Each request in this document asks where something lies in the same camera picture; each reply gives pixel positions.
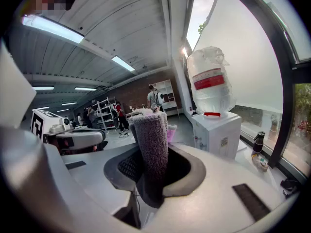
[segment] white box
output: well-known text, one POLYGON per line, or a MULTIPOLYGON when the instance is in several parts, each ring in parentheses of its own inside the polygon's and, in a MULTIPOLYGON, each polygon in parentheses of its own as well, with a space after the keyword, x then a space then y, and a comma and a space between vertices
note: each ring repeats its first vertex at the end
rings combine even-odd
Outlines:
POLYGON ((221 117, 197 115, 192 118, 194 144, 197 149, 235 159, 242 119, 227 112, 221 117))

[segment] brick wall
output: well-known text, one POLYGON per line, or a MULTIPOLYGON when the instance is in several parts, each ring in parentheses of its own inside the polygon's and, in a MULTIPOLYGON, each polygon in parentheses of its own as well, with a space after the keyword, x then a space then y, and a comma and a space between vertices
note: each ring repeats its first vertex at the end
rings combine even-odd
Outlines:
MULTIPOLYGON (((126 85, 113 89, 104 95, 97 97, 96 101, 102 101, 106 97, 113 98, 115 97, 117 101, 119 101, 125 110, 125 113, 130 113, 130 106, 136 108, 137 106, 141 107, 144 103, 147 105, 147 95, 149 93, 149 84, 161 82, 164 80, 171 80, 173 92, 175 95, 176 103, 178 108, 182 108, 181 100, 179 96, 179 92, 177 89, 176 79, 174 73, 171 69, 155 73, 153 75, 149 75, 147 77, 143 77, 141 79, 135 80, 130 82, 126 85)), ((87 103, 81 106, 76 112, 80 111, 81 108, 83 109, 85 106, 90 105, 87 103)))

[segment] man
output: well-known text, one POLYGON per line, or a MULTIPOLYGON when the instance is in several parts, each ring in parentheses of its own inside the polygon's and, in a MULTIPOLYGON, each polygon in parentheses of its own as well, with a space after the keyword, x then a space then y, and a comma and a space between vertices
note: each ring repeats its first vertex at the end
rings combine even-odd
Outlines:
POLYGON ((153 110, 153 108, 155 108, 156 106, 159 106, 160 111, 163 111, 162 104, 156 102, 157 89, 154 88, 153 85, 150 85, 149 90, 150 90, 150 92, 148 93, 148 96, 147 96, 148 107, 153 110))
POLYGON ((114 108, 118 112, 119 128, 121 130, 121 133, 124 132, 124 131, 128 131, 128 122, 127 122, 127 120, 126 120, 126 118, 125 118, 125 116, 123 114, 120 102, 116 102, 116 106, 114 108))
POLYGON ((95 117, 95 111, 93 110, 92 106, 90 106, 87 110, 88 112, 88 117, 89 117, 89 120, 91 121, 92 123, 92 128, 93 129, 98 129, 98 126, 97 126, 97 121, 96 121, 96 117, 95 117))
POLYGON ((83 125, 84 120, 82 119, 82 117, 81 117, 81 113, 80 113, 80 112, 77 114, 77 118, 78 118, 78 123, 82 126, 82 125, 83 125))

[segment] white shirt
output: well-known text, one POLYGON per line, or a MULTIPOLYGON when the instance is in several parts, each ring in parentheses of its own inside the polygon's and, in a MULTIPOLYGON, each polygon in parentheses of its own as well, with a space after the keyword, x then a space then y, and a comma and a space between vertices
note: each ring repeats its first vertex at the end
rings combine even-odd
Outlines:
POLYGON ((80 125, 83 124, 83 120, 82 120, 82 118, 80 116, 78 116, 78 122, 79 122, 80 125))

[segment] red object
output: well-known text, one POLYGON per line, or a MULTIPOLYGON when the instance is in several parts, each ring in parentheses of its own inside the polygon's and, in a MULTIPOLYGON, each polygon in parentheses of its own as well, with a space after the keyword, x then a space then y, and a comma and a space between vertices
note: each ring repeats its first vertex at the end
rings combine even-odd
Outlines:
POLYGON ((221 74, 221 75, 209 77, 203 80, 199 80, 194 83, 194 86, 196 90, 201 90, 204 88, 209 88, 209 87, 224 84, 224 83, 225 83, 224 77, 221 74))
POLYGON ((204 115, 206 115, 206 116, 218 116, 218 117, 220 117, 220 113, 218 113, 218 112, 204 112, 204 115))
POLYGON ((123 113, 122 113, 121 109, 122 109, 122 108, 121 108, 121 106, 120 106, 120 105, 117 105, 117 106, 116 106, 116 110, 118 111, 119 116, 120 116, 120 117, 123 117, 124 115, 123 115, 123 113))

